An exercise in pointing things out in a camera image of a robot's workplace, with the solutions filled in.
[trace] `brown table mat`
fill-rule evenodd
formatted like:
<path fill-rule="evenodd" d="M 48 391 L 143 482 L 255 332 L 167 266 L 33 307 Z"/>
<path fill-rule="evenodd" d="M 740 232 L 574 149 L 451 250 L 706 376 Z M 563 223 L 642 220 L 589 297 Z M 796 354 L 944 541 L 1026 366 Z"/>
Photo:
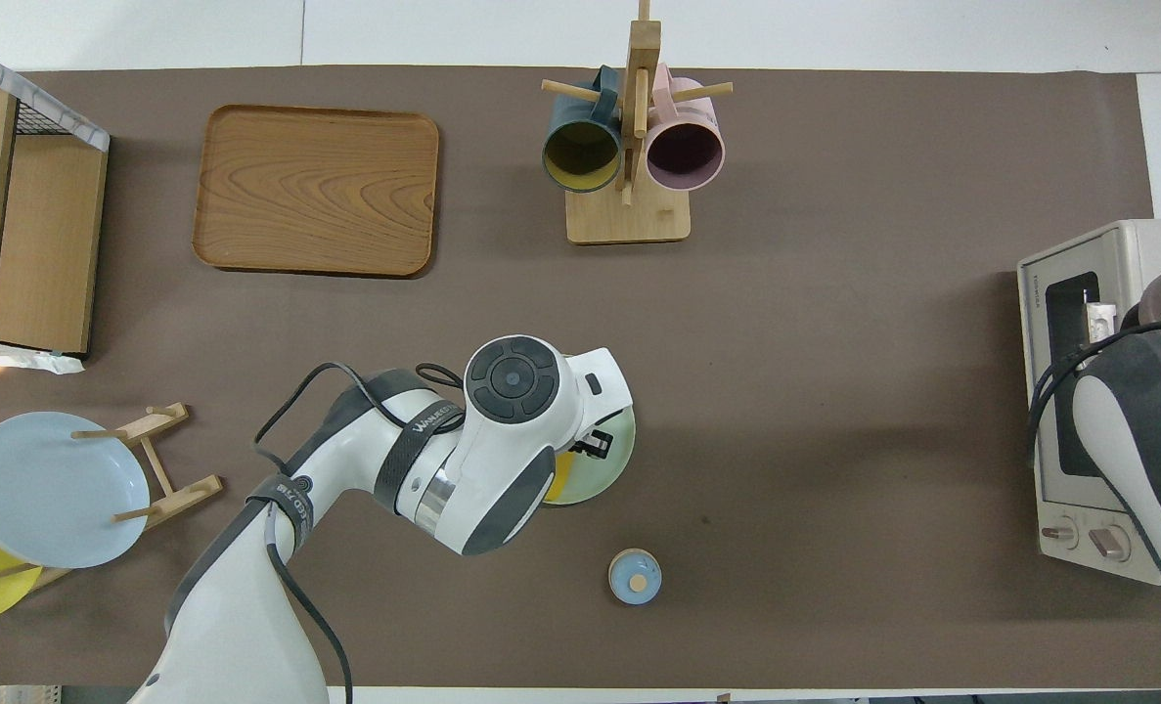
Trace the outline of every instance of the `brown table mat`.
<path fill-rule="evenodd" d="M 258 425 L 323 360 L 459 367 L 493 336 L 608 346 L 628 472 L 460 559 L 347 496 L 295 575 L 356 684 L 1161 687 L 1161 589 L 1041 558 L 1022 466 L 1015 260 L 1148 217 L 1133 77 L 683 71 L 728 163 L 679 244 L 582 249 L 540 172 L 549 98 L 512 67 L 35 77 L 115 135 L 92 357 L 0 374 L 0 421 L 122 423 L 183 401 L 176 482 L 228 490 L 0 616 L 0 682 L 136 684 L 176 581 L 271 472 Z M 438 249 L 410 281 L 210 268 L 189 246 L 205 120 L 228 102 L 420 112 L 442 134 Z M 289 451 L 342 385 L 271 444 Z M 665 583 L 619 606 L 606 562 Z M 310 630 L 329 681 L 333 655 Z"/>

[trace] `cable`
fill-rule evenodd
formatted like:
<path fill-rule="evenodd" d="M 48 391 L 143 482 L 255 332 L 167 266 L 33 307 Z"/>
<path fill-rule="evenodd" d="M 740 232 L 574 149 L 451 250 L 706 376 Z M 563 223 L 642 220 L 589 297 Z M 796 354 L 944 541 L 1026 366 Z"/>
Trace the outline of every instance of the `cable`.
<path fill-rule="evenodd" d="M 315 625 L 324 632 L 333 651 L 338 653 L 338 661 L 341 663 L 341 678 L 346 690 L 346 704 L 353 704 L 353 675 L 349 674 L 349 659 L 341 646 L 341 639 L 333 632 L 329 620 L 324 619 L 324 615 L 319 613 L 310 597 L 307 597 L 307 592 L 302 591 L 302 587 L 294 580 L 294 575 L 289 574 L 289 568 L 284 566 L 284 560 L 281 560 L 280 552 L 276 549 L 276 505 L 274 503 L 267 504 L 267 559 L 271 560 L 271 566 L 275 567 L 276 576 L 280 577 L 286 588 L 289 588 L 289 592 L 293 594 L 294 598 L 297 598 L 298 604 L 307 610 L 311 620 L 315 620 Z"/>
<path fill-rule="evenodd" d="M 420 379 L 428 380 L 432 383 L 462 388 L 462 379 L 459 378 L 459 374 L 452 373 L 441 365 L 433 365 L 432 361 L 420 361 L 419 365 L 414 365 L 414 373 L 418 374 Z M 440 378 L 435 378 L 435 375 L 424 373 L 438 373 L 442 375 L 440 375 Z"/>
<path fill-rule="evenodd" d="M 1154 330 L 1161 330 L 1161 321 L 1120 330 L 1120 332 L 1109 336 L 1106 339 L 1098 340 L 1098 343 L 1089 344 L 1089 346 L 1072 352 L 1070 355 L 1063 357 L 1062 360 L 1058 360 L 1046 368 L 1045 373 L 1040 375 L 1040 379 L 1037 379 L 1037 383 L 1032 387 L 1032 404 L 1027 408 L 1027 466 L 1036 467 L 1037 433 L 1040 431 L 1040 416 L 1045 415 L 1046 405 L 1053 398 L 1054 391 L 1059 389 L 1059 385 L 1062 385 L 1063 380 L 1067 379 L 1067 374 L 1070 374 L 1070 371 L 1075 369 L 1081 361 L 1097 355 L 1098 352 L 1111 346 L 1111 344 L 1116 344 L 1130 335 L 1153 332 Z"/>
<path fill-rule="evenodd" d="M 420 368 L 438 371 L 438 373 L 441 374 L 448 374 L 450 380 L 437 380 L 433 378 L 428 378 L 428 375 L 419 373 Z M 254 434 L 254 440 L 253 440 L 254 452 L 258 452 L 258 454 L 261 454 L 264 458 L 271 460 L 271 464 L 276 465 L 276 469 L 279 469 L 279 472 L 284 476 L 293 476 L 293 472 L 290 472 L 289 465 L 284 464 L 284 460 L 276 458 L 275 452 L 272 452 L 271 450 L 264 447 L 261 445 L 262 438 L 264 436 L 267 436 L 267 432 L 271 431 L 273 426 L 275 426 L 276 421 L 280 421 L 284 416 L 284 414 L 289 411 L 289 409 L 293 409 L 295 401 L 297 401 L 298 397 L 302 396 L 302 393 L 307 390 L 307 387 L 311 386 L 312 380 L 315 380 L 317 375 L 320 375 L 329 369 L 341 369 L 342 373 L 345 373 L 346 375 L 348 375 L 349 379 L 353 380 L 353 385 L 358 387 L 358 390 L 362 393 L 362 395 L 366 397 L 367 402 L 369 402 L 373 409 L 378 410 L 380 415 L 387 418 L 389 423 L 395 424 L 395 426 L 401 429 L 406 428 L 406 421 L 398 418 L 396 415 L 394 415 L 391 410 L 387 409 L 387 407 L 381 404 L 381 402 L 377 401 L 375 396 L 370 395 L 370 391 L 367 391 L 367 386 L 362 382 L 362 378 L 360 378 L 360 375 L 358 375 L 355 371 L 351 369 L 346 365 L 342 365 L 341 361 L 324 361 L 324 364 L 311 369 L 311 373 L 307 374 L 307 378 L 302 379 L 302 383 L 297 385 L 297 388 L 294 389 L 294 393 L 293 395 L 289 396 L 289 400 L 284 401 L 284 404 L 282 404 L 280 409 L 276 409 L 275 414 L 272 414 L 272 418 L 268 418 L 267 423 L 264 423 L 264 426 L 261 429 L 258 429 L 258 432 Z M 416 373 L 419 374 L 419 378 L 423 378 L 424 380 L 431 380 L 432 382 L 441 383 L 445 386 L 454 386 L 454 383 L 452 383 L 452 380 L 457 380 L 459 388 L 462 388 L 461 380 L 459 380 L 459 375 L 452 373 L 449 369 L 442 367 L 441 365 L 432 365 L 428 361 L 425 361 L 425 364 L 418 365 L 416 367 Z M 455 417 L 449 423 L 446 423 L 444 424 L 444 426 L 438 429 L 435 436 L 441 436 L 442 433 L 446 432 L 456 431 L 456 429 L 462 428 L 463 419 L 464 416 Z"/>

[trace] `oven knob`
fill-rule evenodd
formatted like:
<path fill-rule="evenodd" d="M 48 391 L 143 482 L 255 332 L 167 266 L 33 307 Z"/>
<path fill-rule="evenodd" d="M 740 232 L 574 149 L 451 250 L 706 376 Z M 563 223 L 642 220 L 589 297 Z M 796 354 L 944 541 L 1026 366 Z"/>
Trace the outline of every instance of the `oven knob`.
<path fill-rule="evenodd" d="M 1104 559 L 1126 562 L 1132 556 L 1132 540 L 1120 526 L 1090 530 L 1089 539 Z"/>
<path fill-rule="evenodd" d="M 1051 529 L 1041 529 L 1040 534 L 1044 534 L 1050 540 L 1075 540 L 1076 530 L 1072 526 L 1054 526 Z"/>
<path fill-rule="evenodd" d="M 1076 522 L 1070 516 L 1054 518 L 1053 525 L 1040 530 L 1040 538 L 1054 540 L 1067 549 L 1075 549 L 1080 545 L 1080 531 L 1076 531 Z"/>

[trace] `mug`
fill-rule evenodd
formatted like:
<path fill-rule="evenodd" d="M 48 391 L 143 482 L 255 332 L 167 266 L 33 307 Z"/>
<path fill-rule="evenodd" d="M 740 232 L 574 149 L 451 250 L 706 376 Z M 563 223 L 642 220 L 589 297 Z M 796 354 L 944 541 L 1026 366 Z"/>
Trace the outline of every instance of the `mug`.
<path fill-rule="evenodd" d="M 601 96 L 590 102 L 570 95 L 554 99 L 549 115 L 541 165 L 545 173 L 563 188 L 589 193 L 606 186 L 623 165 L 623 138 L 620 137 L 619 74 L 603 66 L 593 84 Z"/>
<path fill-rule="evenodd" d="M 701 188 L 723 167 L 723 138 L 719 135 L 711 98 L 673 102 L 672 93 L 699 88 L 688 77 L 671 77 L 666 64 L 655 72 L 655 106 L 646 134 L 646 168 L 670 191 Z"/>

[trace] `small blue container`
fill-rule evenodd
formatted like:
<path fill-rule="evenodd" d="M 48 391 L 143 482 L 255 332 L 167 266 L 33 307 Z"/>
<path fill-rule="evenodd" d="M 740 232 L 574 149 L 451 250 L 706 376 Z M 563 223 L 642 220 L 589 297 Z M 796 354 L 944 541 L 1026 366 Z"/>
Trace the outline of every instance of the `small blue container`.
<path fill-rule="evenodd" d="M 639 606 L 647 604 L 657 596 L 662 587 L 662 570 L 646 549 L 630 547 L 615 555 L 611 569 L 606 570 L 611 580 L 611 590 L 623 604 Z"/>

